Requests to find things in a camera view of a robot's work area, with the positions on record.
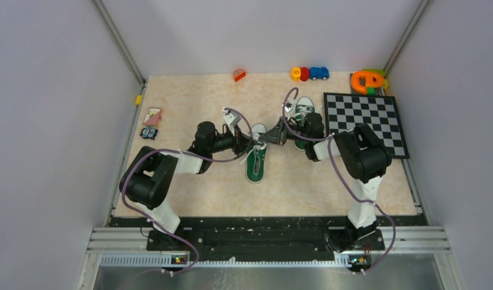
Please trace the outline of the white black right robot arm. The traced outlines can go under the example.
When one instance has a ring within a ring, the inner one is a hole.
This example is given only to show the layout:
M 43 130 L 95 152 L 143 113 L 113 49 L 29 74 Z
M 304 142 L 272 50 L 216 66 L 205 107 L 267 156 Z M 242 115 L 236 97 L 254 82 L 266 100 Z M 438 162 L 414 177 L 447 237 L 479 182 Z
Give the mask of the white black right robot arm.
M 287 140 L 302 141 L 307 158 L 313 162 L 340 157 L 352 177 L 353 185 L 346 189 L 354 199 L 347 215 L 344 240 L 353 249 L 360 249 L 369 241 L 369 235 L 376 230 L 378 188 L 392 157 L 368 124 L 325 137 L 321 115 L 311 112 L 300 124 L 280 117 L 277 125 L 261 133 L 258 140 L 277 145 Z

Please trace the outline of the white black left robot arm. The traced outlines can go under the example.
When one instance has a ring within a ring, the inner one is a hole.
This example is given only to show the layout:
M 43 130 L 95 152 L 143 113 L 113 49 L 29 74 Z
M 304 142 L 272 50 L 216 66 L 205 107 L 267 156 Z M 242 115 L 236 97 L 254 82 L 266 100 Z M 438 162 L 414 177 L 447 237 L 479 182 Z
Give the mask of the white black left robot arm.
M 218 132 L 214 123 L 199 123 L 192 145 L 186 151 L 159 150 L 143 146 L 120 180 L 119 191 L 129 208 L 145 215 L 161 234 L 161 242 L 170 250 L 180 248 L 184 233 L 178 229 L 180 218 L 166 200 L 175 175 L 200 175 L 215 161 L 213 154 L 231 150 L 238 158 L 254 143 L 238 125 Z

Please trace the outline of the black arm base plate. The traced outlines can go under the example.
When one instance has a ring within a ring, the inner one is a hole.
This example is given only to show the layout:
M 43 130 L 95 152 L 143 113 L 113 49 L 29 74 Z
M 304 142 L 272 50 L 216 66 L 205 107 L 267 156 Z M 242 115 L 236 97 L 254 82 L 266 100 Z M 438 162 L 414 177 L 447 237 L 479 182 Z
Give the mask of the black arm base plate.
M 113 217 L 109 227 L 140 228 L 148 251 L 182 251 L 182 261 L 312 262 L 332 261 L 344 248 L 347 219 L 324 217 L 184 217 L 179 241 L 155 233 L 145 217 Z

